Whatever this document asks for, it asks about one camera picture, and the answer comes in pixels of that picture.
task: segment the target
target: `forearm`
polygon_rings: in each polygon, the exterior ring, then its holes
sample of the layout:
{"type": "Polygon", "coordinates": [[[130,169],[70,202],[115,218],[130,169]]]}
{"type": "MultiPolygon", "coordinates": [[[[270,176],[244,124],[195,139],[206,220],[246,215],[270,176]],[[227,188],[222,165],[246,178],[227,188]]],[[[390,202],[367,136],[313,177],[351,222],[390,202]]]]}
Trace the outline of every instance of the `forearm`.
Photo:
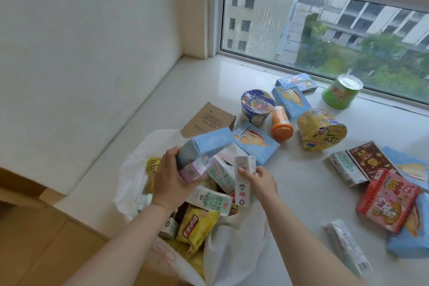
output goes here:
{"type": "Polygon", "coordinates": [[[131,286],[170,214],[158,205],[146,207],[65,285],[131,286]]]}
{"type": "Polygon", "coordinates": [[[295,286],[365,285],[276,197],[261,201],[271,232],[295,286]]]}

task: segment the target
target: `brown floor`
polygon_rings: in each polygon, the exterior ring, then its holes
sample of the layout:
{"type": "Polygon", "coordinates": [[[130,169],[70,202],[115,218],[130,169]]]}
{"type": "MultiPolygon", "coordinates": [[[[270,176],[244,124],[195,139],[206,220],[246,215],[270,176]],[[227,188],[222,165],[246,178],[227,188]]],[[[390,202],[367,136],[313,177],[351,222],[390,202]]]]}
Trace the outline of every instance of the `brown floor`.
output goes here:
{"type": "MultiPolygon", "coordinates": [[[[0,286],[60,286],[105,243],[53,207],[0,202],[0,286]]],[[[134,285],[183,284],[142,268],[134,285]]]]}

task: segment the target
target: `plastic bag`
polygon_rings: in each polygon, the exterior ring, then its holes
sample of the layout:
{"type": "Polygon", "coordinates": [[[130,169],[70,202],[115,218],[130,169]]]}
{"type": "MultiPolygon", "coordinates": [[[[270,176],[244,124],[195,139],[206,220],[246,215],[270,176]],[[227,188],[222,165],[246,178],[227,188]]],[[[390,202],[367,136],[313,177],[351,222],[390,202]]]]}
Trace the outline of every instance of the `plastic bag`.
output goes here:
{"type": "MultiPolygon", "coordinates": [[[[123,162],[114,202],[129,223],[138,214],[136,198],[147,183],[147,161],[161,157],[169,148],[186,142],[178,130],[156,130],[123,162]]],[[[239,213],[221,217],[206,238],[204,275],[206,282],[172,247],[156,238],[145,264],[165,274],[176,275],[195,286],[236,285],[255,270],[269,233],[268,222],[259,202],[239,213]]]]}

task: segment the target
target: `blue box with cartoon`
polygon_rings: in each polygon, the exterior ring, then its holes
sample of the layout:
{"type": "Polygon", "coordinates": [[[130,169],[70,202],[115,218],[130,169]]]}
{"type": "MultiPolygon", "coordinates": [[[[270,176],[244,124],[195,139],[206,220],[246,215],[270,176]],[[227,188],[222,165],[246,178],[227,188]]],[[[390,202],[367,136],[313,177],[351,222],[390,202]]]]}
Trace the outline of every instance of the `blue box with cartoon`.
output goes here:
{"type": "Polygon", "coordinates": [[[399,234],[389,233],[386,250],[404,259],[429,258],[429,194],[417,197],[399,234]]]}
{"type": "Polygon", "coordinates": [[[180,148],[177,154],[177,167],[180,170],[202,155],[212,157],[234,142],[234,135],[228,127],[195,136],[180,148]]]}
{"type": "Polygon", "coordinates": [[[405,179],[429,192],[429,167],[426,163],[387,146],[383,148],[383,153],[405,179]]]}
{"type": "Polygon", "coordinates": [[[310,103],[308,103],[298,86],[293,83],[273,88],[272,95],[274,96],[275,104],[284,107],[289,120],[297,119],[305,111],[311,109],[310,103]]]}
{"type": "Polygon", "coordinates": [[[256,164],[264,165],[280,144],[250,122],[244,122],[234,131],[237,146],[256,159],[256,164]]]}
{"type": "Polygon", "coordinates": [[[296,84],[303,93],[313,92],[317,89],[317,84],[305,73],[295,75],[290,78],[279,78],[275,82],[276,86],[282,86],[288,83],[296,84]]]}

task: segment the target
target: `red box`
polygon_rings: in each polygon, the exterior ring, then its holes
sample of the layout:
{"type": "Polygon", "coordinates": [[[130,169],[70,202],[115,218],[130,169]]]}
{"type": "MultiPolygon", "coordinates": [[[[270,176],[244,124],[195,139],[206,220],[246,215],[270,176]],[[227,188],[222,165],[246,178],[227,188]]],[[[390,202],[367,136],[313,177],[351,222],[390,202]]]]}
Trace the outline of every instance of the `red box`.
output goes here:
{"type": "Polygon", "coordinates": [[[394,233],[399,233],[420,188],[400,175],[379,169],[356,206],[356,211],[394,233]]]}

